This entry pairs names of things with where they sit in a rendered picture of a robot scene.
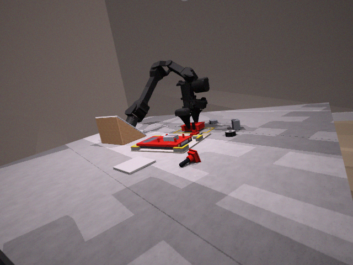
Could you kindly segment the white square sheet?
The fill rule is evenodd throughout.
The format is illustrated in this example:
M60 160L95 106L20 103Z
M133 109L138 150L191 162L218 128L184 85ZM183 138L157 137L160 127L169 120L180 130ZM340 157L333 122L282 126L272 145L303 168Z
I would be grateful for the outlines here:
M119 165L114 166L113 169L127 174L132 174L155 162L156 160L137 156L126 162L123 162Z

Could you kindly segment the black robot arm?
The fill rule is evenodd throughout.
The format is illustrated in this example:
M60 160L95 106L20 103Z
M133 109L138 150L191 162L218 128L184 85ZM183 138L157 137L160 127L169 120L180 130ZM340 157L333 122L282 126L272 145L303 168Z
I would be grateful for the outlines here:
M162 66L167 66L169 69L165 71ZM150 78L140 96L140 98L133 103L127 110L125 110L125 114L127 115L126 122L136 127L137 122L141 122L143 118L146 116L149 110L148 101L157 85L157 82L161 80L164 76L167 76L171 71L176 74L182 76L182 78L186 81L180 80L176 86L181 87L182 95L200 93L200 92L208 92L209 82L207 77L198 78L197 74L191 67L182 67L172 60L167 61L157 61L152 64L151 69L149 71ZM205 97L201 99L196 99L196 97L191 98L190 100L190 108L206 108L207 100ZM133 114L135 115L133 115ZM136 117L137 116L137 117Z

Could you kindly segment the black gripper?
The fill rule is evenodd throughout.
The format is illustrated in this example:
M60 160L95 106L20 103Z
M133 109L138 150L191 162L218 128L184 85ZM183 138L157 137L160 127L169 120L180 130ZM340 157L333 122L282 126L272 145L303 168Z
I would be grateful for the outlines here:
M175 111L175 116L180 117L188 129L190 129L190 117L192 116L194 122L198 122L199 121L199 114L202 111L202 110L200 110L200 108L196 108L196 107L194 107L192 109L190 108L190 100L192 97L194 99L194 97L196 97L196 95L194 95L194 93L182 95L181 100L183 100L184 106Z

